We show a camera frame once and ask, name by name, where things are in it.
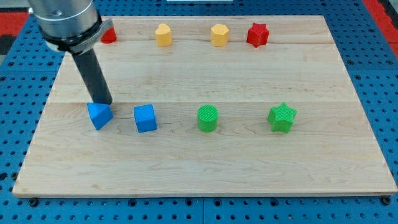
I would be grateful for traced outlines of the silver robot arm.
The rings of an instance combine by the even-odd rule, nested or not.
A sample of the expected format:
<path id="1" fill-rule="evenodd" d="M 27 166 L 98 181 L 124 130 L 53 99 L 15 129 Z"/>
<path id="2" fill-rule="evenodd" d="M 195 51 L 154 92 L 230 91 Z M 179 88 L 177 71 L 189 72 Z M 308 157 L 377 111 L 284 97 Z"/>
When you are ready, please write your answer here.
<path id="1" fill-rule="evenodd" d="M 29 6 L 47 45 L 73 57 L 92 101 L 110 105 L 113 98 L 93 47 L 114 27 L 112 20 L 102 20 L 93 0 L 29 0 Z"/>

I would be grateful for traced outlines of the red block behind arm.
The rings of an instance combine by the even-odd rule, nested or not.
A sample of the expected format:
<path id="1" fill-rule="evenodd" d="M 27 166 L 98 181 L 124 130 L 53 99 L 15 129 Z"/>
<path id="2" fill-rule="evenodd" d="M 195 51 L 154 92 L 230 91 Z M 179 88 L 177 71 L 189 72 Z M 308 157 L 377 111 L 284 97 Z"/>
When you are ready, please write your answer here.
<path id="1" fill-rule="evenodd" d="M 117 35 L 115 29 L 112 27 L 108 29 L 103 36 L 100 38 L 100 41 L 104 44 L 111 44 L 117 40 Z"/>

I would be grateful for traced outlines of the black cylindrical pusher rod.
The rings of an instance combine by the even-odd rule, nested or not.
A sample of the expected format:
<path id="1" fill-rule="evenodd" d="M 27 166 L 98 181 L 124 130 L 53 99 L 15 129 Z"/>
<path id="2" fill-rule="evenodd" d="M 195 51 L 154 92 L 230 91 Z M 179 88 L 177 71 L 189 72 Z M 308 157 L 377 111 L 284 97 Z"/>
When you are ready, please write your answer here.
<path id="1" fill-rule="evenodd" d="M 73 54 L 73 60 L 94 103 L 110 105 L 113 102 L 99 61 L 93 49 Z"/>

